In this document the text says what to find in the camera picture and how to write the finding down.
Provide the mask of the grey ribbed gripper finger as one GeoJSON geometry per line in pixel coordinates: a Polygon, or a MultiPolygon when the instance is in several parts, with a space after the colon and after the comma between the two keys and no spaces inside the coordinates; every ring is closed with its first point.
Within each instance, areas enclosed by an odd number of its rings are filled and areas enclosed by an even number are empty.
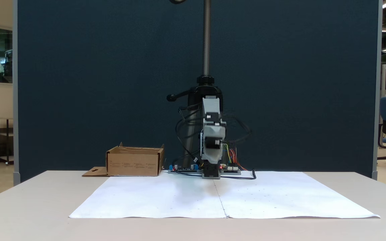
{"type": "Polygon", "coordinates": [[[201,159],[208,161],[210,164],[218,164],[221,160],[221,148],[204,148],[201,152],[201,159]]]}

